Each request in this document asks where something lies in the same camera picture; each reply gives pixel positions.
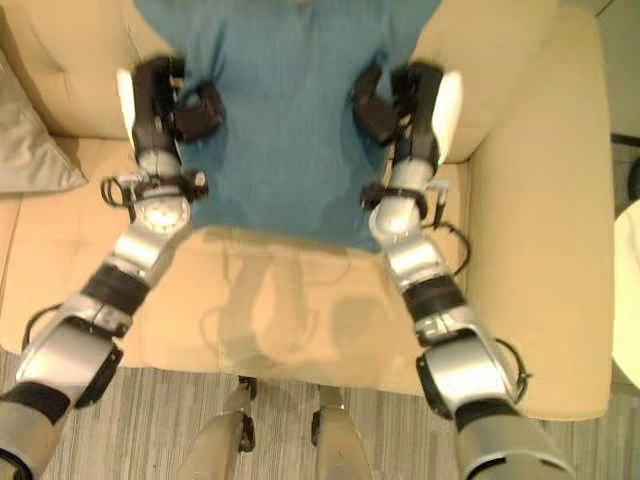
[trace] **gray pillow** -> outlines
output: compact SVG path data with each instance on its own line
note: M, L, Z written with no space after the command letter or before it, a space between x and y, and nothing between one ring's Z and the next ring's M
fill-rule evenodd
M85 183L47 133L0 51L0 192L66 190Z

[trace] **teal shirt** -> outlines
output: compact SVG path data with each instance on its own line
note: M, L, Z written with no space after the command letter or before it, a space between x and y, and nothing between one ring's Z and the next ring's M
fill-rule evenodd
M186 58L188 102L213 81L223 127L185 145L210 196L196 226L226 225L376 251L359 202L386 151L361 134L351 88L373 61L405 63L437 0L137 0Z

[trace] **sofa cushion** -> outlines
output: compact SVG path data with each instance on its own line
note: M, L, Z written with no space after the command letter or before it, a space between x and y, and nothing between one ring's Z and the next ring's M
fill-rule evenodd
M5 266L9 261L9 250L18 222L21 200L21 194L0 195L0 310L2 310L2 298L4 297Z
M86 180L47 133L0 51L0 192L47 192Z
M134 168L129 145L58 144L90 183L22 202L0 312L0 344L14 352L28 318L79 290L128 222L102 203L98 186ZM466 221L467 170L440 173L455 189L447 216L456 224ZM444 231L435 238L455 267L459 244ZM417 393L411 325L379 256L208 228L178 250L136 314L124 363Z

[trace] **gray floor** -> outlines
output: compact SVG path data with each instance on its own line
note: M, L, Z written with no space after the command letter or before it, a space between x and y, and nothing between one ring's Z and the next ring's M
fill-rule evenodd
M626 175L640 149L615 146L616 212L626 205ZM0 353L4 389L17 359ZM48 480L174 478L198 430L220 409L236 379L224 374L120 370L94 407L73 414L45 475ZM640 395L614 385L607 415L586 422L541 422L576 466L579 479L640 480ZM309 441L316 392L299 382L261 384L254 404L256 450L238 479L312 478ZM376 480L454 479L451 425L419 398L346 392Z

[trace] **white table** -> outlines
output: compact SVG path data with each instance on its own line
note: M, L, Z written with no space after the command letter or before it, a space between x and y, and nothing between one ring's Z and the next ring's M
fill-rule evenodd
M615 222L613 358L640 388L640 201Z

